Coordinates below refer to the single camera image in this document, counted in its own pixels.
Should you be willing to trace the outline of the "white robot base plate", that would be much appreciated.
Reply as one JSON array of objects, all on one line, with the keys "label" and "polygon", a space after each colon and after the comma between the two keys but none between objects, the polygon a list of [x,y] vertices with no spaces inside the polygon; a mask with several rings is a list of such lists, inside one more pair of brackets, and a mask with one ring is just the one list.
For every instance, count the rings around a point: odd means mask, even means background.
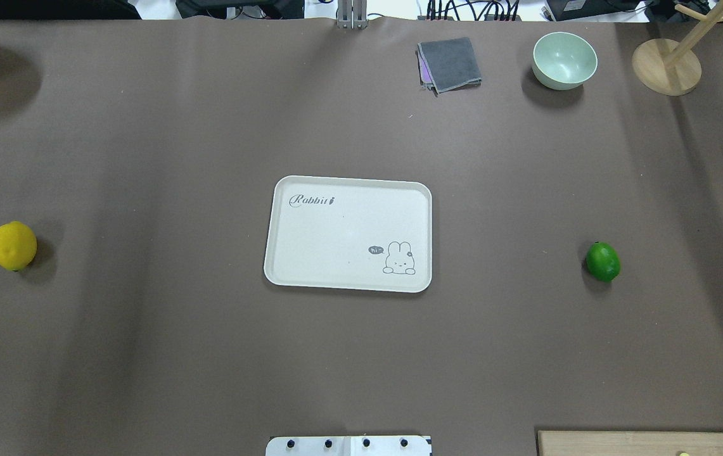
[{"label": "white robot base plate", "polygon": [[278,436],[266,455],[432,455],[431,438],[420,435]]}]

